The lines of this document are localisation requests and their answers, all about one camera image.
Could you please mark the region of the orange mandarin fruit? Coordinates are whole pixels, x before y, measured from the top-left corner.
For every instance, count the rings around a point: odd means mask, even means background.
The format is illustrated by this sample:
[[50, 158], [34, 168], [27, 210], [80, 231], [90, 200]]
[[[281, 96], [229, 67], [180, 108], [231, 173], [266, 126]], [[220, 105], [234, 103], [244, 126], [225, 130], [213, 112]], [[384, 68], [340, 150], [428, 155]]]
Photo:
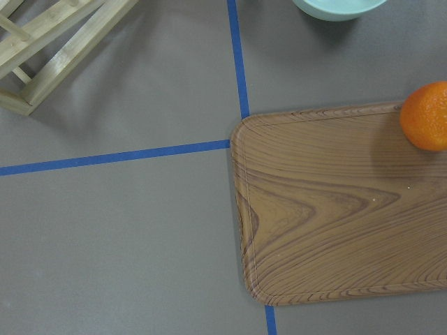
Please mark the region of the orange mandarin fruit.
[[427, 84], [404, 101], [400, 126], [419, 149], [446, 150], [446, 81]]

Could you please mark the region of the mint green bowl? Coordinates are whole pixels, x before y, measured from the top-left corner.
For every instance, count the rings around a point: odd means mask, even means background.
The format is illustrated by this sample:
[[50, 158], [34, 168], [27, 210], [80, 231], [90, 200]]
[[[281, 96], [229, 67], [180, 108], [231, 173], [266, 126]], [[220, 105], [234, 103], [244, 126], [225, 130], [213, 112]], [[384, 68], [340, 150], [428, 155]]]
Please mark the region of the mint green bowl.
[[293, 0], [304, 13], [328, 22], [357, 19], [383, 5], [386, 0]]

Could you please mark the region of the wooden mug rack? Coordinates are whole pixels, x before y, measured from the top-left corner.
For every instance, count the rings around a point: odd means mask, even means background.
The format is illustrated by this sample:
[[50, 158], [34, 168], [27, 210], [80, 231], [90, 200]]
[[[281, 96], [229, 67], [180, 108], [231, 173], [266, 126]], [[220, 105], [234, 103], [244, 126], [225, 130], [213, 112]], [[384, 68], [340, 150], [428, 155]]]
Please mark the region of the wooden mug rack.
[[24, 24], [11, 16], [23, 1], [1, 2], [1, 109], [29, 116], [136, 5], [136, 1], [55, 1]]

